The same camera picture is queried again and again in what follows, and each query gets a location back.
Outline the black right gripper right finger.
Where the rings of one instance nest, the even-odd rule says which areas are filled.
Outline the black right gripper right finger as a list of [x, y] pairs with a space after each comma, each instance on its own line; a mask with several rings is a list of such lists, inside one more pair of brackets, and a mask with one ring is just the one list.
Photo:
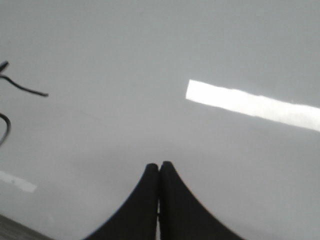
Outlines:
[[159, 177], [159, 224], [162, 240], [242, 239], [196, 199], [170, 161], [162, 163]]

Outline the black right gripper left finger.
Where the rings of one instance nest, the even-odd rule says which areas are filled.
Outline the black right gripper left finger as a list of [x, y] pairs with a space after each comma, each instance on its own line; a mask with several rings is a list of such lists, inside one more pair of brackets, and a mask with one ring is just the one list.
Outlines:
[[159, 168], [155, 163], [145, 170], [125, 202], [87, 240], [154, 240], [157, 231]]

